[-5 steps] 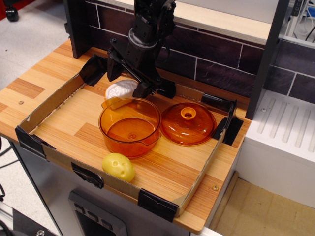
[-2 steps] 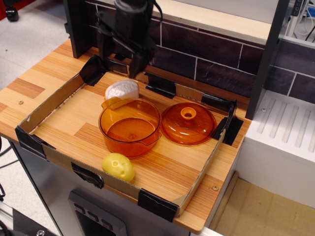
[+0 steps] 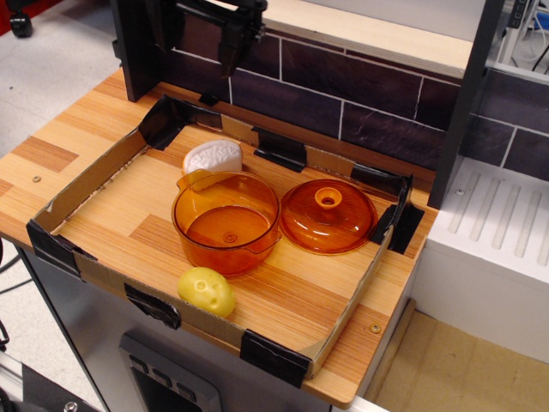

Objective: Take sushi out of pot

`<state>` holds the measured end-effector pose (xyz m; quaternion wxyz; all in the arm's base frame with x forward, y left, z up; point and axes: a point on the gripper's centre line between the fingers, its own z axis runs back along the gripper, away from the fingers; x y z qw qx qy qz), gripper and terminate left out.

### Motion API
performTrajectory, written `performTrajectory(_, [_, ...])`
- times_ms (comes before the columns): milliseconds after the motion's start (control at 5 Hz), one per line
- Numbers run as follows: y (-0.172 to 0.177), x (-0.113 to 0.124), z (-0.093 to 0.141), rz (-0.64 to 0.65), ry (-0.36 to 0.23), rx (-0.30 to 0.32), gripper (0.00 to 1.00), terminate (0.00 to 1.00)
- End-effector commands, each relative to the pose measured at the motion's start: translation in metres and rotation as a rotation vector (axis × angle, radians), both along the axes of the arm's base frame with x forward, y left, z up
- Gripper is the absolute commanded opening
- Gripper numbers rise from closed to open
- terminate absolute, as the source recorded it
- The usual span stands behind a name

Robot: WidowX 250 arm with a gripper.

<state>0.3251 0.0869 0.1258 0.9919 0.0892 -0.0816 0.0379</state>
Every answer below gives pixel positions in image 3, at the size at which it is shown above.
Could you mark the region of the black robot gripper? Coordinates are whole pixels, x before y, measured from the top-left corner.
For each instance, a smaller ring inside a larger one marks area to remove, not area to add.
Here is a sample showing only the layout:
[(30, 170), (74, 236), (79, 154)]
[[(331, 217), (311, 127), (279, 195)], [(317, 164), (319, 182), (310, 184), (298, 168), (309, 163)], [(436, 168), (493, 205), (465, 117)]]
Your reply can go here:
[(249, 48), (265, 34), (262, 13), (267, 1), (168, 1), (147, 0), (146, 11), (154, 42), (162, 52), (170, 51), (184, 36), (184, 12), (221, 27), (220, 75), (231, 77)]

